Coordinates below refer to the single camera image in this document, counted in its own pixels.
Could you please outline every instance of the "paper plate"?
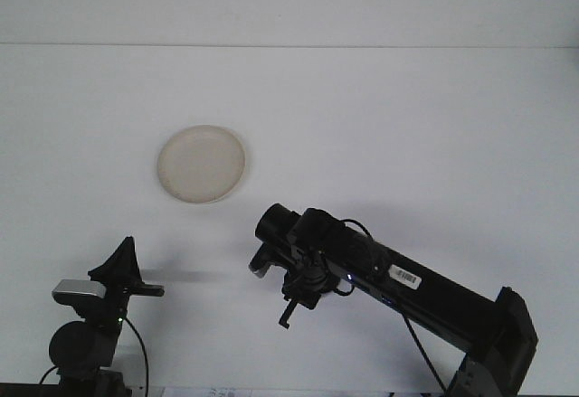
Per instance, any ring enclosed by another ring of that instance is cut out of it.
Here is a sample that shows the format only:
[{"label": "paper plate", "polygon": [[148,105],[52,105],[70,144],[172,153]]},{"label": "paper plate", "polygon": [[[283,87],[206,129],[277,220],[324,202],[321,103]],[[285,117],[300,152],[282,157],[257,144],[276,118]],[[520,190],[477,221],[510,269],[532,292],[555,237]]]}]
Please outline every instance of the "paper plate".
[{"label": "paper plate", "polygon": [[167,192],[188,203],[226,196],[242,178],[245,152],[225,128],[194,126],[171,137],[159,154],[157,173]]}]

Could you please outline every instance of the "white wall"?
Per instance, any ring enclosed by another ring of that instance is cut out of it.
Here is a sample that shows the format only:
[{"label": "white wall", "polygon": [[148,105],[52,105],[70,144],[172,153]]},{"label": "white wall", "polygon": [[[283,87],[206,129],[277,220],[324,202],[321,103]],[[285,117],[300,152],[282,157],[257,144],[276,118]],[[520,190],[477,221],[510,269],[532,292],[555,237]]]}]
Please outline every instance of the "white wall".
[{"label": "white wall", "polygon": [[[277,325],[282,273],[247,264],[281,202],[357,218],[488,298],[511,286],[540,338],[522,391],[579,391],[579,49],[550,48],[577,45],[577,0],[357,1],[0,0],[0,381],[38,380],[75,318],[52,288],[132,234],[144,278],[166,285],[129,305],[153,384],[435,391],[402,319],[363,293]],[[112,45],[400,40],[503,47]],[[239,133],[248,169],[226,199],[180,203],[156,157],[206,123]],[[450,380],[462,355],[420,336]],[[115,366],[142,382],[127,329]]]},{"label": "white wall", "polygon": [[578,46],[579,0],[0,0],[0,41]]}]

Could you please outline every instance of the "black cable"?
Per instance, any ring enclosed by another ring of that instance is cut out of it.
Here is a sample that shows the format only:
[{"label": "black cable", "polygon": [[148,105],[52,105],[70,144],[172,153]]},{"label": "black cable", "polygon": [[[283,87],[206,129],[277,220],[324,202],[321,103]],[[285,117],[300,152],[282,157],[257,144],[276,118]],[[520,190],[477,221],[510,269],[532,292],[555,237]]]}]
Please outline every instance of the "black cable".
[{"label": "black cable", "polygon": [[58,367],[55,365],[54,367],[49,368],[45,374],[43,374],[43,377],[41,378],[40,382],[38,382],[39,385],[42,385],[44,383],[44,379],[46,379],[46,376],[48,376],[51,372],[53,372],[54,370],[56,370]]},{"label": "black cable", "polygon": [[[364,232],[364,234],[368,237],[368,239],[370,239],[371,241],[374,240],[374,238],[372,237],[372,234],[370,234],[370,232],[366,229],[366,227],[364,225],[362,225],[361,222],[358,222],[355,219],[342,219],[341,222],[353,223],[354,225],[358,226],[360,228],[360,230],[362,230]],[[420,353],[421,353],[422,357],[424,358],[424,361],[428,365],[428,368],[431,369],[431,372],[434,375],[436,382],[438,382],[438,384],[440,385],[442,391],[446,393],[446,386],[444,386],[444,382],[441,380],[441,377],[436,372],[436,369],[434,368],[434,365],[432,364],[431,359],[426,354],[424,347],[422,346],[420,340],[418,339],[418,335],[416,335],[416,333],[414,332],[414,328],[413,328],[412,324],[410,323],[410,320],[408,319],[406,312],[404,311],[402,302],[399,299],[396,300],[396,305],[398,306],[398,310],[400,311],[400,314],[402,315],[402,317],[404,319],[404,323],[408,327],[408,330],[410,331],[410,335],[413,337],[414,342],[418,346],[418,350],[420,350]]]},{"label": "black cable", "polygon": [[133,330],[133,332],[135,333],[135,335],[137,336],[137,339],[139,341],[139,343],[141,344],[141,349],[143,349],[143,356],[145,358],[145,397],[148,397],[148,358],[147,358],[147,349],[145,348],[145,343],[143,343],[143,339],[141,338],[141,335],[138,333],[137,329],[133,326],[133,324],[131,323],[130,320],[128,320],[127,317],[125,317],[125,321],[127,322],[127,325],[130,326],[130,328]]},{"label": "black cable", "polygon": [[370,234],[370,232],[365,228],[365,226],[362,225],[360,222],[358,222],[356,219],[343,219],[340,222],[350,222],[350,223],[353,223],[354,225],[357,225],[358,228],[360,230],[362,230],[364,232],[364,234],[368,237],[368,239],[370,239],[371,241],[374,240],[374,237],[372,237],[372,234]]},{"label": "black cable", "polygon": [[349,291],[342,291],[339,288],[334,288],[332,291],[339,296],[346,297],[346,296],[350,296],[354,292],[354,288],[356,288],[354,286],[354,284],[351,284],[351,289]]},{"label": "black cable", "polygon": [[400,304],[400,302],[397,302],[396,305],[398,306],[398,309],[400,310],[400,314],[402,315],[403,319],[404,319],[404,323],[406,324],[406,326],[408,327],[408,330],[410,331],[410,334],[413,336],[413,340],[416,343],[416,345],[418,346],[418,350],[420,350],[420,353],[422,354],[422,357],[424,358],[424,361],[426,361],[426,364],[428,365],[428,368],[431,369],[432,374],[434,375],[434,378],[436,379],[436,382],[438,382],[438,384],[440,385],[442,392],[446,393],[446,386],[444,386],[444,382],[442,381],[441,377],[438,375],[438,373],[436,372],[436,369],[434,368],[434,365],[432,364],[431,359],[428,357],[428,355],[426,354],[426,351],[424,350],[424,347],[422,347],[422,344],[420,342],[420,340],[418,339],[418,335],[416,335],[416,332],[414,332],[414,328],[412,326],[412,324],[410,323],[410,320],[408,319],[408,316],[406,315],[406,313],[404,312],[404,309],[402,308],[402,305]]}]

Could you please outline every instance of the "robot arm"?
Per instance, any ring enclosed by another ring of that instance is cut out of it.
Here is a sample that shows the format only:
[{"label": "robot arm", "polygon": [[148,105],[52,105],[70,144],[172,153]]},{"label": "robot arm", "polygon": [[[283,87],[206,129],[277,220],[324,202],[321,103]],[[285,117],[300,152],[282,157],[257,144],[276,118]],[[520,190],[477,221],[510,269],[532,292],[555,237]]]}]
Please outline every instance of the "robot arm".
[{"label": "robot arm", "polygon": [[250,269],[259,277],[271,264],[286,270],[281,325],[289,327],[297,304],[313,309],[342,279],[466,353],[448,397],[517,395],[538,340],[525,301],[510,288],[493,302],[318,209],[300,216],[274,204],[255,234],[263,244]]}]

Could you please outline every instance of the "barcode sticker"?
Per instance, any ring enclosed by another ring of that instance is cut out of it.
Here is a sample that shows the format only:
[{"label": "barcode sticker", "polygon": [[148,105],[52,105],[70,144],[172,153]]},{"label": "barcode sticker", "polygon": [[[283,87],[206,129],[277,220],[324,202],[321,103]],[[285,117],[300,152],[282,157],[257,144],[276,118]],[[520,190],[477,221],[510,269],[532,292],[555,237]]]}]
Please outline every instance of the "barcode sticker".
[{"label": "barcode sticker", "polygon": [[394,264],[390,266],[390,269],[388,270],[388,275],[390,275],[390,278],[395,279],[401,284],[404,284],[406,287],[410,287],[414,290],[416,290],[420,286],[420,283],[422,282],[422,278],[420,278],[419,276],[410,273],[408,270],[399,268]]}]

